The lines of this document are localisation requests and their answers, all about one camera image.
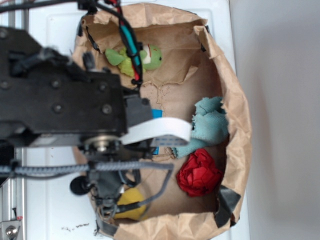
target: screw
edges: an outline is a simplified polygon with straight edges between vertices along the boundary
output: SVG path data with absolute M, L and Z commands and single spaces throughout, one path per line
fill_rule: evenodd
M 102 106 L 102 112 L 104 114 L 110 114 L 112 113 L 112 107 L 109 104 L 105 104 Z
M 4 28 L 0 28 L 0 39 L 5 39 L 8 36 L 8 31 Z
M 18 230 L 15 226 L 8 226 L 5 230 L 5 234 L 9 237 L 9 239 L 15 239 L 18 235 Z
M 0 88 L 2 88 L 2 89 L 8 89 L 8 88 L 10 88 L 9 82 L 7 82 L 7 81 L 1 81 L 1 82 L 0 82 Z
M 104 91 L 107 89 L 107 87 L 108 87 L 108 85 L 107 85 L 105 82 L 101 82 L 101 83 L 99 84 L 99 90 L 100 90 L 101 92 L 104 92 Z
M 62 113 L 63 107 L 60 104 L 54 104 L 52 108 L 56 114 Z
M 58 79 L 52 80 L 51 81 L 51 86 L 55 89 L 58 89 L 61 87 L 61 81 Z
M 142 105 L 148 105 L 149 100 L 147 98 L 142 98 L 141 103 L 142 103 Z

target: teal stuffed animal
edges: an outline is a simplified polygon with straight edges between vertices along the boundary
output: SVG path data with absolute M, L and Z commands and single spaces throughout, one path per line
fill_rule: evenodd
M 134 77 L 135 73 L 132 68 L 132 62 L 130 57 L 127 56 L 127 49 L 125 47 L 122 48 L 120 52 L 113 49 L 106 49 L 105 56 L 111 65 L 118 66 L 121 73 L 132 78 Z M 162 63 L 162 53 L 160 49 L 154 45 L 144 45 L 143 50 L 140 51 L 140 57 L 143 72 L 157 69 Z

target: brown paper bag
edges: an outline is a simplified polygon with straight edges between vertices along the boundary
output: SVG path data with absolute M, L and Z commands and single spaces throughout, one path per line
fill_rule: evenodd
M 123 7 L 123 14 L 134 28 L 139 42 L 158 46 L 162 66 L 144 74 L 141 96 L 151 106 L 161 109 L 164 117 L 191 122 L 195 103 L 203 97 L 223 96 L 223 108 L 229 122 L 229 139 L 206 147 L 224 172 L 224 178 L 213 193 L 189 197 L 175 175 L 187 157 L 175 159 L 169 148 L 160 148 L 152 161 L 173 163 L 175 169 L 165 193 L 149 206 L 147 220 L 128 223 L 116 221 L 114 238 L 123 240 L 207 240 L 228 230 L 240 216 L 241 205 L 251 163 L 251 123 L 246 96 L 222 50 L 208 33 L 206 20 L 196 14 L 167 6 L 141 3 Z M 82 54 L 91 51 L 98 69 L 108 67 L 106 49 L 119 51 L 122 41 L 118 19 L 100 11 L 86 15 L 82 32 L 76 38 L 73 58 L 83 66 Z M 121 74 L 121 83 L 133 87 L 131 77 Z M 78 162 L 85 161 L 75 151 Z M 158 192 L 166 173 L 142 170 L 139 190 L 147 198 Z

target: red crumpled fabric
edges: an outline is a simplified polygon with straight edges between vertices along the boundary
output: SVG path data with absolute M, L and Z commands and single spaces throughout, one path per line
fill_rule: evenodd
M 200 148 L 190 154 L 189 160 L 176 175 L 176 180 L 190 197 L 197 197 L 213 192 L 223 176 L 223 172 L 216 168 L 214 159 Z

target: white wall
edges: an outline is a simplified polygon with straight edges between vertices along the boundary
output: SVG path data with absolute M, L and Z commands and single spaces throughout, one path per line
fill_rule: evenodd
M 320 238 L 320 1 L 230 0 L 249 100 L 252 240 Z

